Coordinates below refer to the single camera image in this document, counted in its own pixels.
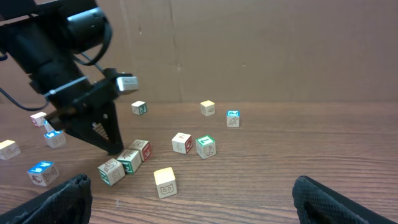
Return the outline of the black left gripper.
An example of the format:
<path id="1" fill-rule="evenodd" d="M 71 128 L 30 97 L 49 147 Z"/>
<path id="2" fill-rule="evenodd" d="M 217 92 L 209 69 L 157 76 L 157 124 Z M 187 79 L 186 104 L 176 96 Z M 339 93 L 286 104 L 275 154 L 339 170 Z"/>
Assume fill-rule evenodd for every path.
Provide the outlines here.
<path id="1" fill-rule="evenodd" d="M 41 68 L 29 75 L 30 86 L 43 95 L 55 111 L 46 115 L 50 124 L 61 124 L 69 135 L 106 151 L 120 153 L 124 146 L 114 101 L 122 94 L 115 68 L 91 84 L 79 68 Z"/>

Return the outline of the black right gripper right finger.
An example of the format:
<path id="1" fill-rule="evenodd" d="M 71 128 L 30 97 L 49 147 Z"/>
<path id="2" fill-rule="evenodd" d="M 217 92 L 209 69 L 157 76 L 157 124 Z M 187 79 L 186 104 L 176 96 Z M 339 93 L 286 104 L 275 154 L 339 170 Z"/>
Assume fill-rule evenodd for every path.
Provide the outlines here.
<path id="1" fill-rule="evenodd" d="M 300 224 L 396 224 L 304 175 L 292 196 Z"/>

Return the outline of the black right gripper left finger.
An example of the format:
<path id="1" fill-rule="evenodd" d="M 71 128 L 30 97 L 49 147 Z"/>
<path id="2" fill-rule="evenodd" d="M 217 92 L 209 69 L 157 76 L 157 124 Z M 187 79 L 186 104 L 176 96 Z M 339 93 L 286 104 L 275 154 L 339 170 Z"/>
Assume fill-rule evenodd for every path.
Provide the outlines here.
<path id="1" fill-rule="evenodd" d="M 90 221 L 91 180 L 78 174 L 1 215 L 6 224 L 84 224 Z"/>

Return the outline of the wooden block green trim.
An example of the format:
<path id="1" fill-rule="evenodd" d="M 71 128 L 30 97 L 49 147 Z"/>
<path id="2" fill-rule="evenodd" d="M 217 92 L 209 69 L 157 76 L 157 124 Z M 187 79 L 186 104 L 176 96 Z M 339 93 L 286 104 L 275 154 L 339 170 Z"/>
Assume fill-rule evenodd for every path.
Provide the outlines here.
<path id="1" fill-rule="evenodd" d="M 116 159 L 123 167 L 126 174 L 135 174 L 141 165 L 141 156 L 139 151 L 126 149 Z"/>

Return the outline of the wooden block yellow B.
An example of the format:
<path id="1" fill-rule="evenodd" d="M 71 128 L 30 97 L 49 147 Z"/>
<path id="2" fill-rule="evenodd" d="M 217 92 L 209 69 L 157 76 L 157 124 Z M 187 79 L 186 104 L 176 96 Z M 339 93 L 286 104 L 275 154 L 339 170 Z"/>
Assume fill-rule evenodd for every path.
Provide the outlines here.
<path id="1" fill-rule="evenodd" d="M 159 198 L 177 194 L 176 178 L 171 167 L 155 171 L 154 178 Z"/>

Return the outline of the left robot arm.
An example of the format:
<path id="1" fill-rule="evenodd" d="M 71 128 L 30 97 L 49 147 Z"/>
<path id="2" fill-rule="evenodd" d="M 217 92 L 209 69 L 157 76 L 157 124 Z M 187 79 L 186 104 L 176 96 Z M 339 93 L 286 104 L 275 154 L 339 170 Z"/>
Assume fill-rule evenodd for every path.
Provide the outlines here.
<path id="1" fill-rule="evenodd" d="M 90 83 L 81 66 L 95 66 L 113 35 L 93 0 L 1 2 L 2 59 L 12 57 L 31 87 L 55 111 L 45 118 L 53 129 L 97 146 L 110 155 L 123 149 L 115 99 L 119 73 L 105 68 Z"/>

